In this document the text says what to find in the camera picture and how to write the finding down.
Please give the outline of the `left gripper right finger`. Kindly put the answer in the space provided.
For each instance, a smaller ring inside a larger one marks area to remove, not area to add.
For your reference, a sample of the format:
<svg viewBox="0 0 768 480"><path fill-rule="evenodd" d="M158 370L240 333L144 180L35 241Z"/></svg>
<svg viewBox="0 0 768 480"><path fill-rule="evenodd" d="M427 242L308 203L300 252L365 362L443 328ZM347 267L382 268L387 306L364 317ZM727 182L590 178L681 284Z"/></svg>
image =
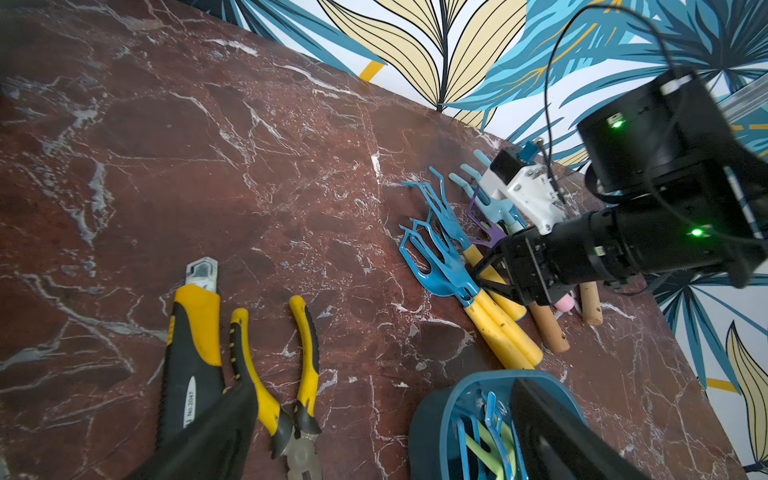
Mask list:
<svg viewBox="0 0 768 480"><path fill-rule="evenodd" d="M510 411L530 479L645 479L532 379L514 382Z"/></svg>

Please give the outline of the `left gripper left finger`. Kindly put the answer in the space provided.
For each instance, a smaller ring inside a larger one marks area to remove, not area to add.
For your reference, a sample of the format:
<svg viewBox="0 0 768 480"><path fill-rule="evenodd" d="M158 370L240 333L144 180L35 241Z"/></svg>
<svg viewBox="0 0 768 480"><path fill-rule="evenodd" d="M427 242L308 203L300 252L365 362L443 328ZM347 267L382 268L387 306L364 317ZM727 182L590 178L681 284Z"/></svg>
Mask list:
<svg viewBox="0 0 768 480"><path fill-rule="evenodd" d="M128 477L240 479L257 416L255 389L238 384Z"/></svg>

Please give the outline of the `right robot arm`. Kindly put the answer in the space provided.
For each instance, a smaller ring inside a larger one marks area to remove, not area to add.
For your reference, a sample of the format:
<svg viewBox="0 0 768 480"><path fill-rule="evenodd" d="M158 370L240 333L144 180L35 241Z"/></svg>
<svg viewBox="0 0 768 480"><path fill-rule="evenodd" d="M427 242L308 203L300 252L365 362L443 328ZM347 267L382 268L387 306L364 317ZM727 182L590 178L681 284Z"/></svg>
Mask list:
<svg viewBox="0 0 768 480"><path fill-rule="evenodd" d="M603 209L500 240L483 288L550 305L574 286L678 270L747 286L767 258L767 164L735 138L695 70L667 71L582 120Z"/></svg>

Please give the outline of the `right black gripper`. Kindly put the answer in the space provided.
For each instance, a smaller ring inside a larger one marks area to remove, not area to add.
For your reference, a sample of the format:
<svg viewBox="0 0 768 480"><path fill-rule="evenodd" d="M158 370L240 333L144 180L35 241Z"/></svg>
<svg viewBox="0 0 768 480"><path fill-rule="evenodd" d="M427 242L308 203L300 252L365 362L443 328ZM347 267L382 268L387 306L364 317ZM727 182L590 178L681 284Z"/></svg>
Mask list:
<svg viewBox="0 0 768 480"><path fill-rule="evenodd" d="M551 305L567 290L592 281L624 286L640 274L640 230L645 206L614 206L498 241L473 267L484 288L525 305Z"/></svg>

